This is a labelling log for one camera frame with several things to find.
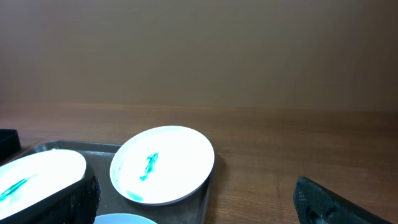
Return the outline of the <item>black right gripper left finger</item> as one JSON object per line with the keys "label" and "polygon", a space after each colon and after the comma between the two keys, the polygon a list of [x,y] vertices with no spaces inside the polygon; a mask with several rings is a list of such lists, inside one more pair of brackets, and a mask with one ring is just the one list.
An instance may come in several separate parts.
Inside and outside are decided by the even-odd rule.
{"label": "black right gripper left finger", "polygon": [[93,224],[100,200],[100,183],[92,175],[2,219],[1,224]]}

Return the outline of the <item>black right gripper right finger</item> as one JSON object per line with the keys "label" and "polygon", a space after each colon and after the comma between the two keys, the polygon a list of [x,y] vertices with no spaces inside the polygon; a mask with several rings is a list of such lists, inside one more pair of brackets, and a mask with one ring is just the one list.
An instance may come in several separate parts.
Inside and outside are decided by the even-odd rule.
{"label": "black right gripper right finger", "polygon": [[297,180],[293,202],[301,224],[391,224],[303,176]]}

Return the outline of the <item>white plate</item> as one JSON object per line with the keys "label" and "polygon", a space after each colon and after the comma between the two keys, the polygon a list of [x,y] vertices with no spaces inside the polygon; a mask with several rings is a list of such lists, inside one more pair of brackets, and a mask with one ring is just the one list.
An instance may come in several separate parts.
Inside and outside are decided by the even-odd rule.
{"label": "white plate", "polygon": [[128,213],[112,213],[100,215],[95,218],[94,224],[157,224],[156,222]]}
{"label": "white plate", "polygon": [[1,166],[1,219],[81,180],[85,158],[76,151],[38,152]]}
{"label": "white plate", "polygon": [[184,126],[161,126],[126,141],[111,161],[109,177],[128,200],[168,205],[198,190],[214,163],[213,146],[202,133]]}

